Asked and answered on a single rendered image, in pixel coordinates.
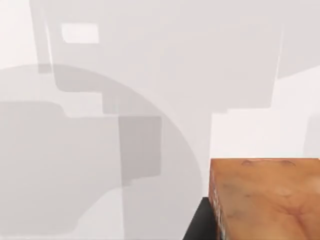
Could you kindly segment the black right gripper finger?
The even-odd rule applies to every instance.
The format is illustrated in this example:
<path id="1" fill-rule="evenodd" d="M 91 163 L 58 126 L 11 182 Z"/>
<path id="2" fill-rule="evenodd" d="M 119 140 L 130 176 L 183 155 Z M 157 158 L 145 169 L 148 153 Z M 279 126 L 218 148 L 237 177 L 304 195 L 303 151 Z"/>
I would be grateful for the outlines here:
<path id="1" fill-rule="evenodd" d="M 208 197 L 203 197 L 182 240 L 220 240 L 219 228 Z"/>

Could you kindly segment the orange-brown bread loaf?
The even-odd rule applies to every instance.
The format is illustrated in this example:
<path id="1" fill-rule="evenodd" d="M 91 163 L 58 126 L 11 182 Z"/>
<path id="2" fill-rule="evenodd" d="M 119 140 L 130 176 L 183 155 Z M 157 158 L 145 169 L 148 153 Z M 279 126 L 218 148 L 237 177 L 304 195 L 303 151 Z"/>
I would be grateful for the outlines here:
<path id="1" fill-rule="evenodd" d="M 320 158 L 212 158 L 220 240 L 320 240 Z"/>

